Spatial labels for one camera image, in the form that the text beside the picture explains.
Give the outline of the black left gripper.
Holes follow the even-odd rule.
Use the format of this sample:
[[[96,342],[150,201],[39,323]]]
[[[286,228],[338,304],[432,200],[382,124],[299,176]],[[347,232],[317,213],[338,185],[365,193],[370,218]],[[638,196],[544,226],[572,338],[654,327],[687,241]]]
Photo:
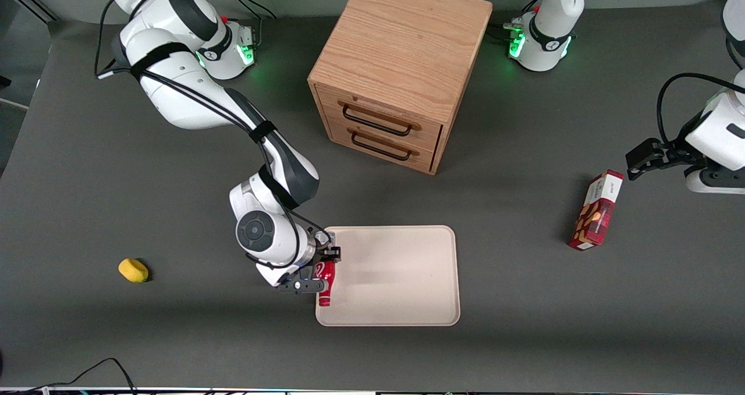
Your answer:
[[[626,154],[627,177],[638,180],[652,170],[671,169],[685,165],[692,169],[705,169],[707,159],[704,154],[686,141],[686,134],[679,134],[673,140],[663,137],[664,145],[657,138],[648,138]]]

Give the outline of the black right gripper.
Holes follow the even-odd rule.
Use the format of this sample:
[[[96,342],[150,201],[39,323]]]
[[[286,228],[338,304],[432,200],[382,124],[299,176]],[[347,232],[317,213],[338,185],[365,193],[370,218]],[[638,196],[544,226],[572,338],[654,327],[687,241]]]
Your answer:
[[[325,279],[325,262],[337,263],[341,258],[341,248],[335,244],[335,234],[328,231],[316,231],[314,234],[315,252],[312,259],[314,279]]]

